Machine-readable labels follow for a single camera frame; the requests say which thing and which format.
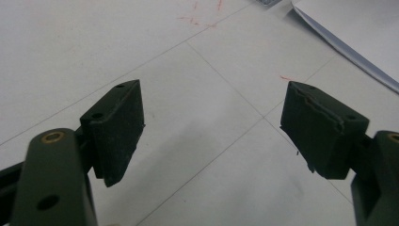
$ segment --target floor tile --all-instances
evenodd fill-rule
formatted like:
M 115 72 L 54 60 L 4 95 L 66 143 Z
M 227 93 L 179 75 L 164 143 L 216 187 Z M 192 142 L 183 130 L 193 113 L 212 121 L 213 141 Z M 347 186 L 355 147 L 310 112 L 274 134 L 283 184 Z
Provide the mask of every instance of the floor tile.
M 351 203 L 292 150 L 260 121 L 139 225 L 356 225 Z
M 373 137 L 379 130 L 399 131 L 399 96 L 343 56 L 336 55 L 307 83 L 367 117 L 370 120 L 367 130 L 369 137 Z M 283 103 L 266 117 L 276 128 L 279 128 L 282 106 Z M 350 184 L 353 177 L 354 173 L 351 172 L 344 181 L 331 181 L 350 201 Z
M 219 2 L 1 3 L 0 144 L 250 4 Z
M 11 156 L 0 158 L 1 167 L 21 158 L 38 132 L 75 129 L 78 118 L 108 90 L 137 78 L 147 126 L 119 184 L 105 188 L 90 174 L 99 225 L 135 225 L 262 118 L 182 44 L 2 146 L 0 155 Z
M 305 81 L 335 55 L 307 27 L 267 11 L 250 5 L 188 41 L 263 115 L 283 100 L 286 79 Z

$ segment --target screw hole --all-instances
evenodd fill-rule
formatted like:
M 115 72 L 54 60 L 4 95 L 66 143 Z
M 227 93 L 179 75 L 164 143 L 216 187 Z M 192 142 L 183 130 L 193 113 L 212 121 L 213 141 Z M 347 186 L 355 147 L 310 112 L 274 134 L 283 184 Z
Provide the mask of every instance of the screw hole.
M 64 135 L 65 134 L 63 132 L 53 132 L 42 137 L 41 142 L 46 144 L 54 143 L 60 141 L 64 137 Z
M 102 113 L 95 113 L 95 114 L 91 115 L 91 117 L 92 117 L 93 119 L 99 119 L 99 118 L 102 118 L 102 117 L 103 117 L 103 114 L 102 114 Z
M 38 210 L 44 211 L 53 208 L 59 202 L 59 197 L 57 195 L 51 195 L 42 199 L 38 203 Z
M 348 116 L 346 116 L 349 120 L 355 120 L 356 119 L 356 117 L 355 116 L 353 116 L 353 115 L 348 115 Z

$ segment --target paper sheet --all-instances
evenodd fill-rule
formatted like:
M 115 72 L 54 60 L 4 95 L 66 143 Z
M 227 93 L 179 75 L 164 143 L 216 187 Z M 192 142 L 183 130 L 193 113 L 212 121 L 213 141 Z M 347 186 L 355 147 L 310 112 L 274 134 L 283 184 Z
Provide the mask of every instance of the paper sheet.
M 293 0 L 293 5 L 338 51 L 399 93 L 399 1 Z

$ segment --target red marking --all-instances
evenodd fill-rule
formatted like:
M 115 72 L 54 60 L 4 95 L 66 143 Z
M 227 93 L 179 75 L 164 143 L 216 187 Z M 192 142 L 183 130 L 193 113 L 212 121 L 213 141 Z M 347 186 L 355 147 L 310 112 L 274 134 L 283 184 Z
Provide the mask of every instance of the red marking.
M 216 27 L 216 24 L 200 24 L 196 20 L 196 18 L 194 18 L 194 17 L 178 17 L 177 19 L 179 19 L 179 20 L 190 20 L 190 23 L 193 24 L 193 25 L 202 25 L 202 26 L 213 27 L 213 28 Z
M 282 75 L 280 75 L 279 77 L 284 79 L 284 80 L 287 80 L 287 81 L 294 81 L 294 79 L 289 78 L 289 77 L 285 77 L 285 76 L 282 76 Z
M 222 3 L 223 3 L 223 0 L 219 0 L 219 4 L 217 5 L 218 11 L 220 11 L 220 9 L 222 8 Z

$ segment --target tile grout line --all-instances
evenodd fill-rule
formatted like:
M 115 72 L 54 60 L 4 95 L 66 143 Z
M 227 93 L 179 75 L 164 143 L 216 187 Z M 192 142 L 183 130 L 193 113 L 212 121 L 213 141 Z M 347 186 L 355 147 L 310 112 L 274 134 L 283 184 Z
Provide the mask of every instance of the tile grout line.
M 280 101 L 278 104 L 276 104 L 276 106 L 273 107 L 271 110 L 269 110 L 263 117 L 266 119 L 266 117 L 267 117 L 270 113 L 272 113 L 272 111 L 274 111 L 281 103 L 284 102 L 284 100 L 282 100 L 282 101 Z
M 335 55 L 330 58 L 325 64 L 323 64 L 319 69 L 316 70 L 316 72 L 314 72 L 308 79 L 305 80 L 305 83 L 307 83 L 309 80 L 311 80 L 311 78 L 313 78 L 318 72 L 320 72 L 324 67 L 326 67 L 326 65 L 331 62 L 331 60 L 335 58 Z
M 334 184 L 332 184 L 329 180 L 327 180 L 338 192 L 340 192 L 341 195 L 343 195 L 343 197 L 351 204 L 353 205 L 353 203 L 340 191 L 340 189 L 338 189 Z
M 144 220 L 146 220 L 149 216 L 151 216 L 155 211 L 157 211 L 162 205 L 164 205 L 168 200 L 170 200 L 177 192 L 179 192 L 183 187 L 185 187 L 188 183 L 190 183 L 194 178 L 196 178 L 203 170 L 208 168 L 215 160 L 218 159 L 219 156 L 221 156 L 224 152 L 226 152 L 232 145 L 234 145 L 239 139 L 241 139 L 243 136 L 245 136 L 250 130 L 253 129 L 258 123 L 260 123 L 263 119 L 257 120 L 252 126 L 249 127 L 249 129 L 246 130 L 244 134 L 242 134 L 239 138 L 237 138 L 231 145 L 229 145 L 223 152 L 218 154 L 214 159 L 212 159 L 208 164 L 206 164 L 205 167 L 203 167 L 200 171 L 198 171 L 193 177 L 191 177 L 187 182 L 185 182 L 182 186 L 180 186 L 173 194 L 171 194 L 169 197 L 167 197 L 163 202 L 161 202 L 158 206 L 156 206 L 146 217 L 144 217 L 142 220 L 140 220 L 136 226 L 140 225 Z
M 290 140 L 288 140 L 287 137 L 285 137 L 285 136 L 282 135 L 282 133 L 281 133 L 281 131 L 279 130 L 279 128 L 276 128 L 276 127 L 273 125 L 273 123 L 270 122 L 267 118 L 263 118 L 263 119 L 266 120 L 266 121 L 273 127 L 273 129 L 275 129 L 275 130 L 279 133 L 280 136 L 282 136 L 292 147 L 294 147 L 294 148 L 298 151 L 298 148 L 297 148 L 294 144 L 292 144 L 292 142 L 290 142 Z
M 231 16 L 234 15 L 235 13 L 237 13 L 237 12 L 239 12 L 239 11 L 241 11 L 241 10 L 247 8 L 247 7 L 249 7 L 249 6 L 252 5 L 252 4 L 253 4 L 253 3 L 249 3 L 249 4 L 246 5 L 245 7 L 238 9 L 238 10 L 235 11 L 234 13 L 232 13 L 232 14 L 228 15 L 227 17 L 221 19 L 220 21 L 216 22 L 215 24 L 218 24 L 218 23 L 220 23 L 220 22 L 222 22 L 222 21 L 228 19 L 229 17 L 231 17 Z M 201 31 L 199 31 L 199 32 L 197 32 L 196 34 L 194 34 L 194 35 L 188 37 L 187 39 L 185 39 L 185 40 L 179 42 L 178 44 L 172 46 L 171 48 L 167 49 L 166 51 L 162 52 L 161 54 L 156 55 L 156 56 L 154 56 L 153 58 L 151 58 L 151 59 L 145 61 L 144 63 L 139 64 L 138 66 L 136 66 L 135 68 L 133 68 L 131 71 L 129 71 L 129 72 L 127 72 L 127 73 L 124 73 L 123 75 L 121 75 L 121 76 L 119 76 L 119 77 L 117 77 L 117 78 L 111 80 L 110 82 L 104 84 L 103 86 L 99 87 L 98 89 L 93 90 L 91 93 L 87 94 L 86 96 L 82 97 L 81 99 L 77 100 L 76 102 L 74 102 L 74 103 L 72 103 L 72 104 L 70 104 L 70 105 L 68 105 L 68 106 L 65 106 L 64 108 L 58 110 L 56 113 L 50 115 L 49 117 L 45 118 L 44 120 L 41 120 L 41 121 L 39 121 L 39 122 L 37 122 L 37 123 L 35 123 L 35 124 L 29 126 L 27 129 L 24 129 L 21 133 L 18 133 L 17 135 L 15 135 L 15 136 L 13 136 L 13 137 L 10 137 L 10 138 L 6 139 L 6 140 L 3 141 L 2 143 L 0 143 L 0 148 L 1 148 L 3 145 L 5 145 L 6 143 L 12 141 L 14 138 L 19 137 L 20 135 L 22 135 L 22 134 L 26 133 L 27 131 L 33 129 L 34 127 L 36 127 L 36 126 L 38 126 L 38 125 L 44 123 L 45 121 L 50 120 L 52 117 L 58 115 L 58 114 L 61 113 L 62 111 L 64 111 L 64 110 L 66 110 L 66 109 L 68 109 L 68 108 L 70 108 L 70 107 L 72 107 L 72 106 L 78 104 L 79 102 L 83 101 L 83 100 L 86 99 L 88 96 L 92 95 L 93 93 L 95 93 L 95 92 L 101 90 L 102 88 L 104 88 L 104 87 L 110 85 L 111 83 L 113 83 L 113 82 L 115 82 L 115 81 L 121 79 L 122 77 L 128 75 L 129 73 L 132 73 L 132 72 L 138 70 L 139 68 L 143 67 L 143 66 L 146 65 L 147 63 L 150 63 L 151 61 L 153 61 L 153 60 L 157 59 L 158 57 L 160 57 L 161 55 L 163 55 L 163 54 L 165 54 L 165 53 L 171 51 L 172 49 L 176 48 L 177 46 L 179 46 L 179 45 L 181 45 L 181 44 L 183 44 L 183 43 L 187 43 L 188 40 L 191 40 L 192 38 L 196 37 L 198 34 L 200 34 L 200 33 L 204 32 L 204 31 L 208 30 L 209 28 L 210 28 L 210 27 L 206 27 L 206 28 L 202 29 Z
M 238 95 L 240 95 L 263 118 L 262 113 L 259 112 L 259 110 L 256 109 L 256 107 L 253 106 L 253 104 L 249 100 L 247 100 L 247 98 L 244 97 L 243 94 L 239 90 L 237 90 L 216 68 L 214 68 L 214 66 L 212 66 L 212 64 L 209 63 L 208 60 L 206 60 L 190 43 L 187 42 L 187 45 L 190 46 L 190 48 L 193 49 L 193 51 L 199 57 L 201 57 L 202 60 L 205 61 L 209 65 L 209 67 L 211 67 L 235 92 L 238 93 Z

